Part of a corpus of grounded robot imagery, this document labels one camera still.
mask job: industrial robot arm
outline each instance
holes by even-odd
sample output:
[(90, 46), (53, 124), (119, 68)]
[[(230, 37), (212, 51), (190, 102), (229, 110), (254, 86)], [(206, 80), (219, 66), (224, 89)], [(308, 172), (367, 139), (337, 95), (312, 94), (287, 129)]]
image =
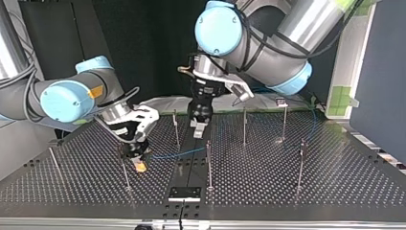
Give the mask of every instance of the industrial robot arm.
[[(213, 85), (233, 78), (239, 84), (235, 84), (234, 89), (229, 89), (237, 95), (238, 101), (244, 102), (254, 97), (243, 80), (224, 71), (226, 62), (229, 62), (278, 93), (296, 94), (306, 85), (312, 73), (312, 66), (307, 59), (319, 55), (313, 54), (314, 51), (346, 10), (354, 5), (347, 21), (361, 3), (362, 0), (296, 1), (277, 32), (268, 37), (250, 26), (245, 14), (235, 5), (209, 1), (206, 10), (199, 15), (194, 29), (199, 49), (204, 54), (196, 56), (194, 69), (189, 71), (189, 75), (194, 76), (193, 82), (201, 82), (198, 84), (201, 88), (205, 88), (207, 82)], [(206, 111), (212, 112), (205, 117), (211, 118), (211, 101), (219, 95), (205, 94), (205, 90), (200, 92), (211, 98), (210, 101), (205, 101)], [(210, 121), (207, 119), (204, 124), (199, 124), (201, 120), (196, 119), (201, 115), (194, 112), (200, 106), (197, 103), (200, 101), (193, 93), (189, 115), (192, 126), (193, 121), (197, 121), (195, 138), (201, 137), (201, 127)]]
[(28, 62), (1, 0), (0, 51), (0, 119), (38, 122), (49, 117), (73, 123), (94, 116), (123, 143), (123, 156), (131, 158), (136, 166), (143, 164), (147, 137), (159, 119), (158, 111), (145, 105), (128, 105), (139, 88), (125, 93), (106, 57), (79, 63), (73, 77), (36, 81), (34, 64)]

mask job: perforated metal table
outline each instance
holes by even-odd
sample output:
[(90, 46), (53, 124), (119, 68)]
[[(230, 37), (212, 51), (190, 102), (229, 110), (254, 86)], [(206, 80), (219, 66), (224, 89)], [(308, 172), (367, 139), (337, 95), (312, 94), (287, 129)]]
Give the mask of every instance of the perforated metal table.
[[(286, 140), (278, 143), (282, 119), (282, 113), (248, 113), (244, 147), (240, 113), (214, 115), (202, 140), (192, 138), (187, 117), (178, 117), (181, 152), (212, 143), (213, 191), (206, 189), (205, 150), (179, 158), (150, 157), (145, 173), (135, 173), (126, 162), (132, 187), (127, 191), (119, 143), (98, 124), (84, 126), (54, 148), (60, 170), (47, 151), (1, 181), (0, 224), (18, 225), (24, 219), (55, 225), (57, 219), (59, 225), (158, 222), (176, 229), (181, 219), (185, 225), (212, 228), (247, 223), (300, 228), (321, 222), (343, 228), (406, 226), (401, 172), (321, 113), (314, 119), (312, 112), (290, 112)], [(302, 138), (309, 148), (298, 190)], [(155, 156), (178, 152), (171, 116), (160, 119), (149, 141)], [(200, 202), (169, 202), (173, 187), (201, 188)]]

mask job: vertical metal pin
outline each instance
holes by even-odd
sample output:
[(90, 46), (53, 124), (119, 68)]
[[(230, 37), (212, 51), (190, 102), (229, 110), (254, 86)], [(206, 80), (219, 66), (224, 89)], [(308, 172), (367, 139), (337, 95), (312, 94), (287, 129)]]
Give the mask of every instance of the vertical metal pin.
[(245, 109), (244, 107), (244, 142), (243, 145), (245, 147), (245, 145), (247, 144), (247, 109)]
[(301, 150), (300, 150), (300, 155), (301, 155), (301, 167), (299, 169), (299, 179), (298, 179), (298, 192), (301, 190), (301, 183), (302, 183), (302, 173), (304, 169), (304, 162), (305, 162), (305, 157), (307, 156), (307, 142), (305, 139), (301, 140)]
[(54, 154), (54, 150), (52, 149), (52, 147), (49, 147), (48, 150), (49, 150), (50, 153), (51, 153), (51, 156), (52, 156), (52, 159), (54, 160), (54, 164), (55, 164), (56, 168), (60, 171), (60, 167), (59, 167), (59, 164), (58, 164), (57, 161), (56, 161), (56, 157), (55, 157), (55, 154)]
[(275, 103), (277, 104), (277, 107), (283, 107), (284, 112), (283, 112), (283, 128), (282, 128), (282, 136), (278, 138), (277, 143), (282, 143), (285, 139), (285, 130), (286, 130), (286, 119), (287, 119), (287, 107), (289, 106), (286, 103), (285, 98), (276, 98)]
[(214, 189), (213, 187), (213, 181), (212, 181), (212, 145), (210, 141), (207, 141), (206, 144), (206, 154), (207, 154), (207, 163), (209, 166), (209, 191), (212, 191)]
[(287, 117), (287, 107), (284, 108), (284, 113), (283, 113), (283, 130), (282, 130), (282, 141), (284, 141), (284, 131), (286, 129), (286, 117)]
[(126, 190), (131, 191), (131, 186), (129, 185), (128, 174), (126, 171), (124, 160), (122, 160), (122, 165), (123, 165), (123, 171), (124, 171), (124, 176), (125, 176), (125, 182), (127, 184)]
[(176, 134), (176, 145), (178, 148), (180, 148), (180, 143), (179, 143), (179, 131), (177, 128), (177, 121), (176, 121), (176, 109), (173, 110), (173, 125), (175, 126), (175, 134)]

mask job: light blue joint cap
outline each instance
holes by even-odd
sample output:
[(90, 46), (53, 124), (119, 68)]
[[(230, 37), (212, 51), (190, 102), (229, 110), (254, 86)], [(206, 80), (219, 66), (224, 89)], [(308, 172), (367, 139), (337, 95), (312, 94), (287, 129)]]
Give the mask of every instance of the light blue joint cap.
[(114, 69), (105, 56), (98, 56), (78, 63), (76, 66), (78, 74), (92, 69)]
[(312, 72), (311, 64), (308, 63), (307, 61), (304, 68), (290, 80), (287, 80), (284, 83), (275, 86), (267, 86), (267, 87), (284, 95), (296, 94), (303, 87), (305, 87), (305, 85), (307, 84), (307, 79), (309, 79), (311, 76), (311, 72)]
[(199, 46), (209, 55), (224, 56), (238, 46), (242, 38), (242, 25), (233, 5), (210, 1), (194, 27)]
[(41, 93), (41, 107), (52, 119), (73, 123), (85, 116), (95, 106), (89, 88), (75, 80), (60, 80)]

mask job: gray wall panel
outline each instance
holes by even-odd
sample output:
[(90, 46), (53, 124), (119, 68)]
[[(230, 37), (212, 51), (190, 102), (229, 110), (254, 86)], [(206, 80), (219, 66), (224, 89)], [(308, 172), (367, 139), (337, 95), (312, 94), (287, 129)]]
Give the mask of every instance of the gray wall panel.
[(406, 1), (377, 4), (350, 124), (406, 162)]

